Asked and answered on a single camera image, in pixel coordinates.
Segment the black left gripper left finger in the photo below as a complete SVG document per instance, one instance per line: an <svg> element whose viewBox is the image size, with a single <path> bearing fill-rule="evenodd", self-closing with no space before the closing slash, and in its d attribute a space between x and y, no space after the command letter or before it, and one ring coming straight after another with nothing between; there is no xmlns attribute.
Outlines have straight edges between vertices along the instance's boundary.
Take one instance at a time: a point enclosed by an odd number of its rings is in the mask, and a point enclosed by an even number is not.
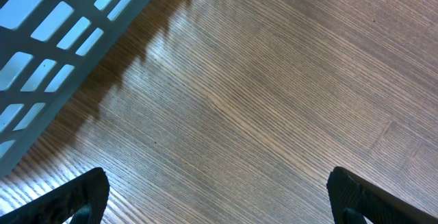
<svg viewBox="0 0 438 224"><path fill-rule="evenodd" d="M107 206L110 185L101 167L66 182L45 195L1 216L6 224L99 224Z"/></svg>

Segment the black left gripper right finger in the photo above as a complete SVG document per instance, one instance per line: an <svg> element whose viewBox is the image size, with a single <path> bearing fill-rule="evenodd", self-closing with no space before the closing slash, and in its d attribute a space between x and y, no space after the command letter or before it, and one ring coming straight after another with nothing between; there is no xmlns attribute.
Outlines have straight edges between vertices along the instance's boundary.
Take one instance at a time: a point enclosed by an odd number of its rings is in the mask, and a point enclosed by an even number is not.
<svg viewBox="0 0 438 224"><path fill-rule="evenodd" d="M437 218L336 166L326 183L336 224L437 224Z"/></svg>

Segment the grey plastic mesh basket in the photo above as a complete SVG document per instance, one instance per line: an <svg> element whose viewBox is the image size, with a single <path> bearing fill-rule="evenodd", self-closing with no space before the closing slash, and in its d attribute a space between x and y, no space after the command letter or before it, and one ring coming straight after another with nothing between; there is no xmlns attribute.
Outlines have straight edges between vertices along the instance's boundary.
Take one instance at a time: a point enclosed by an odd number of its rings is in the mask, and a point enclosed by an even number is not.
<svg viewBox="0 0 438 224"><path fill-rule="evenodd" d="M1 0L1 174L150 0Z"/></svg>

